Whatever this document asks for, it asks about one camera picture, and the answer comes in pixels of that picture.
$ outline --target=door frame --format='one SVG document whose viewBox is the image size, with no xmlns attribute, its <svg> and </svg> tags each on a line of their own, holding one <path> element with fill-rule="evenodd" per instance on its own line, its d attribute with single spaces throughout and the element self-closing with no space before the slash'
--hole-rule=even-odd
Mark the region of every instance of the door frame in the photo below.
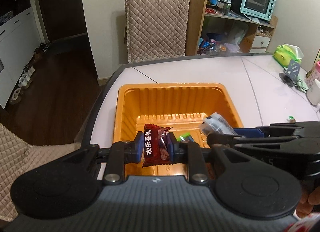
<svg viewBox="0 0 320 232">
<path fill-rule="evenodd" d="M 48 43 L 49 39 L 48 39 L 47 31 L 44 26 L 44 21 L 43 21 L 42 13 L 40 10 L 39 0 L 30 0 L 30 3 L 33 10 L 33 14 L 35 16 L 36 26 L 39 32 L 41 42 Z"/>
</svg>

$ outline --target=finger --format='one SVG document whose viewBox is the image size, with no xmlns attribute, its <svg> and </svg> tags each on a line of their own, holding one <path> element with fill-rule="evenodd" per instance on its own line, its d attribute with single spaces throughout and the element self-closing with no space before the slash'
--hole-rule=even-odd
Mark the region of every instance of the finger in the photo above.
<svg viewBox="0 0 320 232">
<path fill-rule="evenodd" d="M 305 214 L 303 212 L 300 212 L 300 211 L 296 211 L 296 214 L 299 218 L 303 219 L 304 217 L 306 217 L 308 214 Z"/>
<path fill-rule="evenodd" d="M 303 204 L 299 203 L 297 206 L 297 210 L 305 214 L 309 214 L 313 210 L 313 205 L 310 205 L 308 202 Z"/>
<path fill-rule="evenodd" d="M 300 203 L 306 203 L 309 197 L 308 189 L 304 184 L 301 185 L 301 189 L 302 189 L 302 195 L 301 195 Z"/>
<path fill-rule="evenodd" d="M 319 205 L 320 204 L 320 186 L 317 187 L 310 195 L 308 199 L 309 204 Z"/>
</svg>

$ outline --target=quilted chair cover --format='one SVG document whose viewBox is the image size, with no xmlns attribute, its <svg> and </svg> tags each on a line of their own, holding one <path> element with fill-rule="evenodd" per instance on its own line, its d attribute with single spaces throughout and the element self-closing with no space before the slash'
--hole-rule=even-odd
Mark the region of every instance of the quilted chair cover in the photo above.
<svg viewBox="0 0 320 232">
<path fill-rule="evenodd" d="M 190 0 L 125 0 L 129 62 L 184 56 Z"/>
<path fill-rule="evenodd" d="M 80 144 L 32 146 L 0 123 L 0 219 L 12 221 L 17 211 L 10 188 L 20 175 L 80 148 Z"/>
</svg>

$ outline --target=orange tray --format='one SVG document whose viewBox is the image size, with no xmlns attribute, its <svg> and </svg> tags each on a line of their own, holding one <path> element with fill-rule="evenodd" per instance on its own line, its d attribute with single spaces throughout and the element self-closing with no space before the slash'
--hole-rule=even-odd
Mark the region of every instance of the orange tray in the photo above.
<svg viewBox="0 0 320 232">
<path fill-rule="evenodd" d="M 226 88 L 219 83 L 127 84 L 119 89 L 113 142 L 133 141 L 145 124 L 171 127 L 176 137 L 189 132 L 208 147 L 200 132 L 203 119 L 217 112 L 232 127 L 243 127 Z M 126 175 L 186 175 L 184 164 L 142 167 L 127 164 Z"/>
</svg>

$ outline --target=metal screw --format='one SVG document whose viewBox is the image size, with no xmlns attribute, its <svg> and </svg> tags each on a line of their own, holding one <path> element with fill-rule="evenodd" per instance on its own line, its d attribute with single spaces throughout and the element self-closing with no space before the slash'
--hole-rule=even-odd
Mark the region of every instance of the metal screw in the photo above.
<svg viewBox="0 0 320 232">
<path fill-rule="evenodd" d="M 208 179 L 208 177 L 205 174 L 194 174 L 192 179 L 197 182 L 204 182 Z"/>
<path fill-rule="evenodd" d="M 120 180 L 120 176 L 118 174 L 107 174 L 104 179 L 109 182 L 116 182 Z"/>
</svg>

